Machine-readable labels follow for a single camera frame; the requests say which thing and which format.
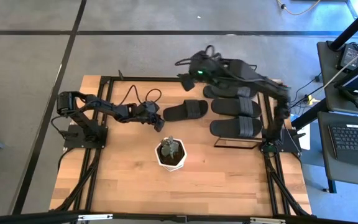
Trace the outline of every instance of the wooden table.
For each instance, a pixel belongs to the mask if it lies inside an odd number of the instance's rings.
[[[84,76],[80,91],[96,95],[100,78]],[[203,84],[185,92],[179,82],[116,81],[111,102],[118,104],[131,85],[136,85],[141,100],[153,88],[162,91],[162,97],[157,102],[161,107],[159,114],[167,107],[182,104],[184,99],[204,99]],[[157,94],[151,93],[149,99],[155,99]],[[137,102],[134,91],[126,100],[126,103],[133,102]],[[263,102],[260,105],[265,113]],[[109,117],[108,142],[101,153],[91,210],[271,216],[264,159],[259,149],[213,147],[217,137],[209,132],[209,124],[214,119],[227,118],[230,117],[215,114],[209,109],[201,119],[166,122],[158,133],[151,125],[121,124]],[[160,140],[170,135],[182,139],[188,152],[184,167],[174,172],[160,167],[154,153]],[[50,208],[58,207],[77,184],[84,151],[74,149],[62,160]],[[303,209],[311,213],[299,161],[291,154],[280,155],[286,186]],[[85,186],[80,208],[84,208],[87,189]],[[279,211],[283,213],[277,186],[275,192]]]

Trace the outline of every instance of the desk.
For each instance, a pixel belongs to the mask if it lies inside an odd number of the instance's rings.
[[[324,85],[337,74],[338,69],[335,67],[339,60],[340,52],[333,52],[328,49],[326,42],[317,43],[318,56],[321,67],[321,74],[323,76]],[[339,74],[334,81],[345,77],[346,73]],[[306,113],[292,122],[292,126],[296,129],[301,129],[317,118],[317,113],[338,111],[344,113],[358,114],[358,109],[349,100],[346,100],[339,95],[339,90],[334,88],[334,84],[330,84],[324,89],[325,99],[310,108]]]
[[[100,78],[84,76],[80,91],[96,94]],[[204,99],[204,85],[201,83],[185,92],[179,82],[115,81],[111,102],[119,103],[131,85],[137,86],[142,100],[150,89],[159,88],[162,91],[162,97],[157,102],[161,107],[160,114],[167,107],[182,104],[184,99]],[[153,92],[149,98],[156,96],[157,93]],[[134,92],[129,94],[126,102],[137,102]],[[91,210],[271,216],[264,158],[259,150],[213,147],[217,137],[210,134],[209,124],[214,119],[225,118],[229,117],[209,110],[201,119],[166,122],[160,133],[146,124],[121,124],[108,118],[108,141],[101,153]],[[188,151],[184,167],[174,172],[158,166],[154,153],[160,140],[169,135],[181,139]],[[299,161],[292,154],[280,155],[286,186],[302,208],[311,213]],[[74,149],[63,158],[51,209],[58,207],[73,190],[80,175],[83,156],[84,149]],[[87,189],[85,186],[80,208],[84,208]],[[279,212],[282,212],[277,186],[275,193]]]
[[[358,124],[358,117],[351,116],[351,119],[352,122]],[[338,180],[342,182],[358,184],[358,166],[335,159],[334,148],[328,130],[329,123],[342,123],[345,120],[349,120],[349,116],[323,112],[318,114],[326,175],[329,181]]]

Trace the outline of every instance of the white cable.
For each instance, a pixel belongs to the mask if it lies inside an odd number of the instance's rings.
[[[294,16],[299,16],[299,15],[302,15],[303,13],[306,13],[306,12],[310,11],[312,8],[314,8],[315,6],[317,6],[317,4],[318,4],[320,1],[321,1],[321,0],[316,1],[312,6],[310,6],[310,8],[308,8],[307,10],[305,10],[305,11],[303,11],[303,12],[293,13],[293,12],[291,12],[291,11],[289,11],[289,10],[287,9],[287,7],[285,6],[285,4],[283,4],[283,3],[281,2],[281,0],[277,0],[277,2],[280,4],[280,6],[284,5],[284,8],[282,8],[282,9],[285,9],[289,14],[294,15]]]
[[[318,91],[317,93],[315,93],[315,95],[318,95],[319,93],[321,93],[321,91],[323,91],[339,74],[341,74],[341,72],[343,70],[345,70],[345,68],[347,68],[351,63],[353,63],[355,60],[358,59],[358,56],[356,56],[353,60],[351,60],[348,64],[346,64],[342,69],[340,69],[339,72],[337,72],[337,74],[335,74],[332,79],[330,79],[327,84],[325,84],[321,89],[320,91]]]

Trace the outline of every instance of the gray desk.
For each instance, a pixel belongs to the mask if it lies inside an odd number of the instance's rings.
[[[320,128],[321,145],[323,146],[324,165],[330,192],[334,193],[334,180],[358,184],[358,166],[348,164],[335,159],[334,148],[329,137],[329,123],[343,123],[344,121],[358,124],[358,117],[334,113],[318,113],[318,123]]]
[[[323,82],[325,85],[338,72],[336,64],[341,53],[329,50],[326,42],[318,42],[317,50],[320,61],[321,74],[323,76]],[[346,73],[342,72],[334,81],[340,80],[344,76],[346,76]],[[347,101],[339,94],[339,91],[334,88],[334,84],[327,86],[324,91],[326,95],[325,99],[321,100],[319,103],[310,108],[306,113],[292,121],[293,127],[296,127],[296,129],[301,129],[302,127],[315,120],[317,118],[317,113],[320,111],[338,111],[358,114],[358,109],[353,105],[353,103]]]

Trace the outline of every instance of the black keyboard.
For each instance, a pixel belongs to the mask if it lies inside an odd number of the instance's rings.
[[[357,124],[330,124],[329,132],[336,153],[339,151],[358,151]]]

